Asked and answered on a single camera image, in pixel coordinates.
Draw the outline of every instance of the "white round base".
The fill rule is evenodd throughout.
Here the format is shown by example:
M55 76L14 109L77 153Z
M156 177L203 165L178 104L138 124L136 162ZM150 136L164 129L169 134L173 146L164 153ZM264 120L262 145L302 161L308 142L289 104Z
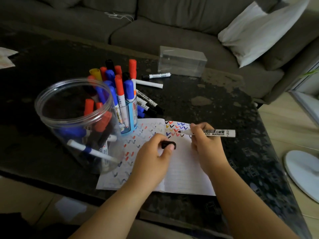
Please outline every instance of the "white round base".
M284 165L296 185L319 203L319 159L309 153L293 150L285 155Z

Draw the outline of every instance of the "couch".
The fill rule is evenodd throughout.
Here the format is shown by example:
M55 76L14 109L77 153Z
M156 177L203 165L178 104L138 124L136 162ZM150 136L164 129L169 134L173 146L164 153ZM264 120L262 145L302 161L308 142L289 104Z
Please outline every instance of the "couch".
M253 1L269 13L287 5L280 0L67 1L0 0L0 20L154 55L161 45L201 51L208 60L206 67L243 76L246 93L265 104L319 61L319 13L308 10L268 52L243 68L218 41L217 34ZM104 12L130 15L134 21L109 18Z

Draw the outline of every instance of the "yellow marker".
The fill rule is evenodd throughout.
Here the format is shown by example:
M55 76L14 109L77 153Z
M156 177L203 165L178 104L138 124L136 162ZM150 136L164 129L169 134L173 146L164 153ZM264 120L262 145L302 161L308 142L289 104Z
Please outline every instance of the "yellow marker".
M90 69L90 74L93 75L97 80L102 81L102 76L99 69Z

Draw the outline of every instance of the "throw pillow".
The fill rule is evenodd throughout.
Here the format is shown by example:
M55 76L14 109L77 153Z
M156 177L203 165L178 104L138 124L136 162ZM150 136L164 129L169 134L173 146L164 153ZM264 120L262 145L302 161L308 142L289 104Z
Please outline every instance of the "throw pillow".
M282 67L317 37L319 13L306 10L293 27L261 57L266 70Z
M81 0L42 0L50 4L51 7L56 9L65 9L68 7L73 7Z
M267 14L253 2L218 34L218 39L230 48L240 68L244 67L269 50L299 19L308 3L301 0Z

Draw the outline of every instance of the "forearm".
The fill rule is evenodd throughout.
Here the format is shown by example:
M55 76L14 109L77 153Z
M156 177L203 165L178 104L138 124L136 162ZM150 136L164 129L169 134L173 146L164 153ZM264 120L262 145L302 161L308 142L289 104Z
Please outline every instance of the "forearm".
M228 164L209 178L234 238L298 238Z
M70 239L125 239L149 193L124 184Z

